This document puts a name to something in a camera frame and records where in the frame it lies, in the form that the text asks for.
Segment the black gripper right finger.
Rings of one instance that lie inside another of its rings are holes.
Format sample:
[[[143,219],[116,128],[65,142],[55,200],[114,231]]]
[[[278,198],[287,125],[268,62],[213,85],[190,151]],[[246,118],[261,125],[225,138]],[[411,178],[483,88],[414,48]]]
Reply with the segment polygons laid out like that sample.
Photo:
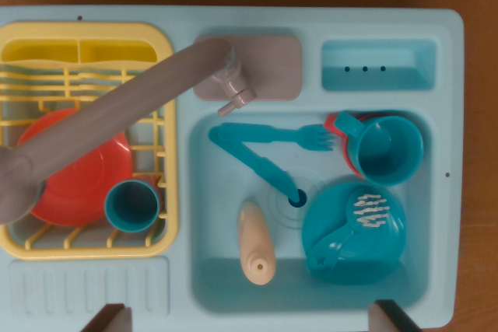
[[[368,307],[369,332],[422,332],[422,329],[392,299],[379,299]]]

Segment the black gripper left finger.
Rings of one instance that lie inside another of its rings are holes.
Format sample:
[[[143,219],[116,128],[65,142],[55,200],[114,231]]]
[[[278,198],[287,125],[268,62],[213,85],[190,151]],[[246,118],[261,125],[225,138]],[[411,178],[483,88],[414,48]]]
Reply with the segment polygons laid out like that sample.
[[[125,304],[106,304],[82,332],[132,332],[132,309]]]

